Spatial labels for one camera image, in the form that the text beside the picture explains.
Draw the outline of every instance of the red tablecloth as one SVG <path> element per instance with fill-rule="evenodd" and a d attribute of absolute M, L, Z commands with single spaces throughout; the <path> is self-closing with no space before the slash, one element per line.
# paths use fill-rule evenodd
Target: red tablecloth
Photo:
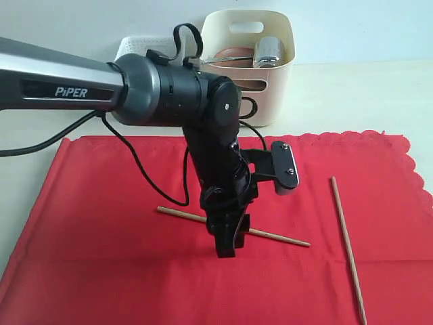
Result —
<path fill-rule="evenodd" d="M 204 225 L 155 212 L 174 206 L 118 139 L 65 139 L 0 283 L 0 324 L 356 324 L 332 175 L 369 323 L 431 324 L 432 197 L 409 142 L 373 131 L 282 139 L 301 184 L 289 196 L 261 184 L 252 227 L 311 247 L 248 236 L 235 259 L 216 258 Z M 131 141 L 156 183 L 182 199 L 184 139 Z M 202 214 L 189 170 L 183 210 Z"/>

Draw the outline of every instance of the robotic arm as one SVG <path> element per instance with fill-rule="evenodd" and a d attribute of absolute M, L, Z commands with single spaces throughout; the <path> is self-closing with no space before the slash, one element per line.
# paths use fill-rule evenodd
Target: robotic arm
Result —
<path fill-rule="evenodd" d="M 292 151 L 283 142 L 271 151 L 241 150 L 242 99 L 233 81 L 154 54 L 104 64 L 0 38 L 0 110 L 97 110 L 126 125 L 182 127 L 207 230 L 217 255 L 234 257 L 250 227 L 246 209 L 258 197 L 257 183 L 273 180 L 278 194 L 298 185 Z"/>

